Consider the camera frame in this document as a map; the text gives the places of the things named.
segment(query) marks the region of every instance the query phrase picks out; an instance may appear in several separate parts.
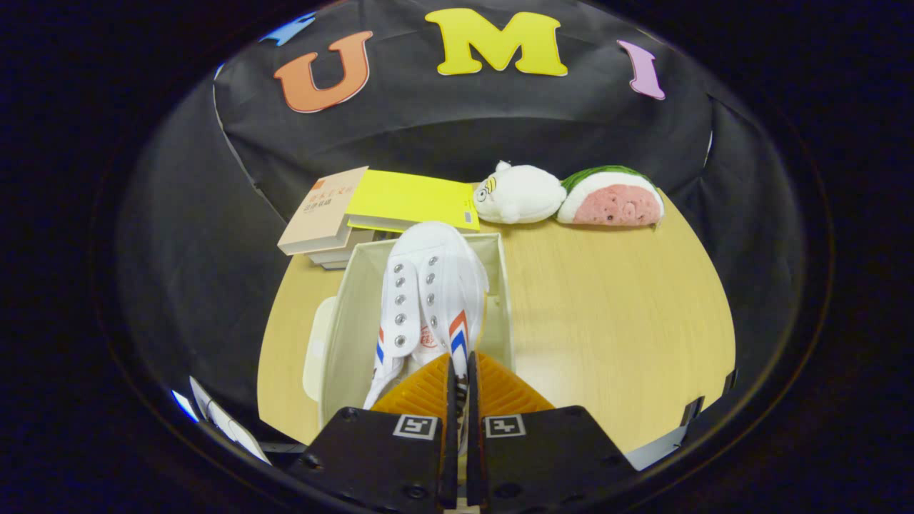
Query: white sneaker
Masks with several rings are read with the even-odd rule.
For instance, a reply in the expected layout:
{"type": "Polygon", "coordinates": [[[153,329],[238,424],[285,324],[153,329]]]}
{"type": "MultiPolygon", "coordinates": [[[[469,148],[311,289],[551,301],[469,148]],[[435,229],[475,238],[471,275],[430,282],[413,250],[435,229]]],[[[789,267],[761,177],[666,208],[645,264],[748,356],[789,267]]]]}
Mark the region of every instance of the white sneaker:
{"type": "Polygon", "coordinates": [[[404,363],[409,376],[450,352],[462,412],[467,359],[482,333],[488,291],[482,262],[454,227],[429,221],[406,230],[384,271],[375,370],[364,408],[396,385],[404,363]]]}

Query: yellow letter m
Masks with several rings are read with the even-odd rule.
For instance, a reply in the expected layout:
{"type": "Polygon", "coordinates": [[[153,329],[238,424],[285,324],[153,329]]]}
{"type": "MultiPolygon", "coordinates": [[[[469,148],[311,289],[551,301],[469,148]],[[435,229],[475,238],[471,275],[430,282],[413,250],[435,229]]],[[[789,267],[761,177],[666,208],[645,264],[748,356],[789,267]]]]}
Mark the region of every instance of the yellow letter m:
{"type": "Polygon", "coordinates": [[[518,70],[557,77],[569,73],[558,60],[556,29],[560,23],[555,18],[517,13],[505,30],[498,30],[472,9],[442,9],[428,13],[425,19],[441,28],[444,43],[444,62],[438,66],[441,75],[475,73],[483,68],[483,63],[470,54],[470,45],[499,71],[507,68],[520,47],[518,70]]]}

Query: book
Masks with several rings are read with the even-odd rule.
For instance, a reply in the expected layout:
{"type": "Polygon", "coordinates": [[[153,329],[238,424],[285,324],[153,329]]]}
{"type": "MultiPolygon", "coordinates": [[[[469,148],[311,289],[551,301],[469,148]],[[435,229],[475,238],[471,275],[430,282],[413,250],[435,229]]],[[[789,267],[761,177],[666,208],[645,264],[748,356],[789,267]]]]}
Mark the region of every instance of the book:
{"type": "Polygon", "coordinates": [[[344,270],[348,265],[349,260],[346,259],[345,261],[325,262],[321,264],[321,267],[326,271],[331,272],[333,270],[344,270]]]}
{"type": "Polygon", "coordinates": [[[345,212],[348,225],[359,229],[403,232],[441,221],[461,232],[479,231],[473,186],[442,178],[368,169],[345,212]]]}
{"type": "Polygon", "coordinates": [[[276,244],[286,255],[346,247],[352,227],[346,208],[368,166],[323,177],[305,195],[276,244]]]}
{"type": "Polygon", "coordinates": [[[393,235],[395,234],[392,234],[391,232],[382,232],[379,230],[353,229],[352,235],[349,236],[349,243],[344,249],[308,253],[308,258],[311,259],[311,262],[315,264],[348,260],[349,257],[352,256],[352,252],[356,249],[357,244],[363,242],[384,241],[391,239],[393,235]]]}

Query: wooden table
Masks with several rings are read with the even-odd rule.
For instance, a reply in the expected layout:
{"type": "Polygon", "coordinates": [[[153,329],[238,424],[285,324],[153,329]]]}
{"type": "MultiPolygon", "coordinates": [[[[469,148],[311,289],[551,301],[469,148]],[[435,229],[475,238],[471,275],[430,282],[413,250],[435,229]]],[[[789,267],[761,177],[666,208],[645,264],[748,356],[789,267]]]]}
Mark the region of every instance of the wooden table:
{"type": "MultiPolygon", "coordinates": [[[[586,407],[623,452],[674,430],[698,397],[707,408],[735,362],[714,265],[664,202],[657,230],[554,220],[481,230],[504,238],[517,374],[557,407],[586,407]]],[[[308,336],[342,278],[293,257],[263,335],[260,418],[305,444],[320,432],[317,402],[302,387],[308,336]]]]}

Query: plush toy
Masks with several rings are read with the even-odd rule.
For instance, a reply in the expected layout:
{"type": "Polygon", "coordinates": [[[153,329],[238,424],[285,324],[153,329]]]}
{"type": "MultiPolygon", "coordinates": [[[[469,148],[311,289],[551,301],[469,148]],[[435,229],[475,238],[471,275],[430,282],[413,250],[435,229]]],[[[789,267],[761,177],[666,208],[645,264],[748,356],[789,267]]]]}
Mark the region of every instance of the plush toy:
{"type": "Polygon", "coordinates": [[[534,223],[555,214],[566,190],[552,174],[535,166],[498,163],[473,194],[479,218],[493,223],[534,223]]]}
{"type": "Polygon", "coordinates": [[[558,210],[561,223],[637,227],[660,223],[664,201],[644,175],[624,166],[599,166],[562,181],[568,198],[558,210]]]}

